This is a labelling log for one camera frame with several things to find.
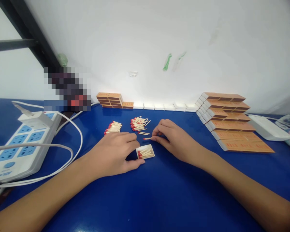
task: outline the black metal bar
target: black metal bar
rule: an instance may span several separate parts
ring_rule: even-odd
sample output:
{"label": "black metal bar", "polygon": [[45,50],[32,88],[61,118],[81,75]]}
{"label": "black metal bar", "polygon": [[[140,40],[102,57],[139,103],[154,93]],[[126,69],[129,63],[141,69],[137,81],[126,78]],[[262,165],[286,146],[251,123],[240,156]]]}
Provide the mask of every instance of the black metal bar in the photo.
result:
{"label": "black metal bar", "polygon": [[42,67],[61,67],[24,0],[0,0],[0,7],[23,39],[38,42],[30,50]]}
{"label": "black metal bar", "polygon": [[36,45],[37,42],[34,39],[0,40],[0,51],[27,48]]}

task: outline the bundle of matches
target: bundle of matches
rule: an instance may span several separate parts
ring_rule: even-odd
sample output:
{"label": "bundle of matches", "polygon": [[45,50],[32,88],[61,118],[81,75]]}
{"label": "bundle of matches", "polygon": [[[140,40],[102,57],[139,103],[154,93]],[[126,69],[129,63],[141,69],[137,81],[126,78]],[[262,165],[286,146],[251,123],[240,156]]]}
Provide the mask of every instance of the bundle of matches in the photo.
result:
{"label": "bundle of matches", "polygon": [[104,135],[107,135],[110,132],[120,132],[121,127],[121,123],[113,121],[109,124],[108,129],[105,130]]}
{"label": "bundle of matches", "polygon": [[148,121],[148,119],[143,119],[141,118],[142,116],[139,116],[137,118],[131,119],[131,128],[133,131],[143,131],[146,130],[145,126],[147,126],[148,123],[150,123],[150,120]]}
{"label": "bundle of matches", "polygon": [[147,148],[143,151],[138,151],[138,157],[139,159],[146,159],[150,157],[154,157],[155,155],[152,153],[152,150],[150,148]]}

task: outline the blue tablecloth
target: blue tablecloth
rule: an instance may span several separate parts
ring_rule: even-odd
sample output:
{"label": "blue tablecloth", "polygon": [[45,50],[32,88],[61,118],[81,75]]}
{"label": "blue tablecloth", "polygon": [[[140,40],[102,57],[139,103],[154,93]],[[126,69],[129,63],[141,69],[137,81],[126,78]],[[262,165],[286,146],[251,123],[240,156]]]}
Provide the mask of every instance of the blue tablecloth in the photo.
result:
{"label": "blue tablecloth", "polygon": [[[123,124],[122,131],[132,132],[130,119],[141,115],[151,120],[147,132],[161,119],[168,118],[202,146],[290,201],[290,147],[287,144],[266,141],[275,154],[224,152],[196,113],[108,109],[95,105],[74,120],[84,136],[80,156],[103,137],[112,120]],[[0,145],[5,144],[20,125],[19,116],[20,112],[10,100],[0,99]],[[143,137],[138,135],[138,141],[141,145],[152,144],[154,158],[147,159],[137,170],[91,183],[63,206],[43,231],[263,231],[212,176],[177,160],[164,147],[144,141]],[[80,136],[74,126],[68,124],[53,143],[69,146],[76,152]],[[27,179],[50,174],[69,156],[66,150],[50,148],[40,171]],[[135,152],[128,156],[128,159],[136,158]],[[45,181],[16,187],[0,210]]]}

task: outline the power strip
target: power strip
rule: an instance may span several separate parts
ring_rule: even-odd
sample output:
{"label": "power strip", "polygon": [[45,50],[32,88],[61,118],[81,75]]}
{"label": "power strip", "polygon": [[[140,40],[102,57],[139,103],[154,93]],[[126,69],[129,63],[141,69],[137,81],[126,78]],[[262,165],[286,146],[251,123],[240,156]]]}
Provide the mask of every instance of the power strip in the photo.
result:
{"label": "power strip", "polygon": [[[33,130],[22,124],[6,145],[21,143],[51,143],[61,116],[44,112],[52,121],[50,128]],[[40,170],[49,147],[20,147],[0,151],[0,182],[6,183],[30,176]]]}

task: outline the green tape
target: green tape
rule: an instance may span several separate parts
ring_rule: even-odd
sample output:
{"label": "green tape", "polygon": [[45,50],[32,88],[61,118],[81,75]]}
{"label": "green tape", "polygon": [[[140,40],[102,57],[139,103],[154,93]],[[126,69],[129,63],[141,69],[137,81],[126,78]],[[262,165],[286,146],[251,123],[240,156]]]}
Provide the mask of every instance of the green tape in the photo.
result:
{"label": "green tape", "polygon": [[167,71],[168,70],[171,57],[172,57],[172,54],[170,53],[168,55],[168,59],[167,59],[165,65],[164,65],[163,71]]}

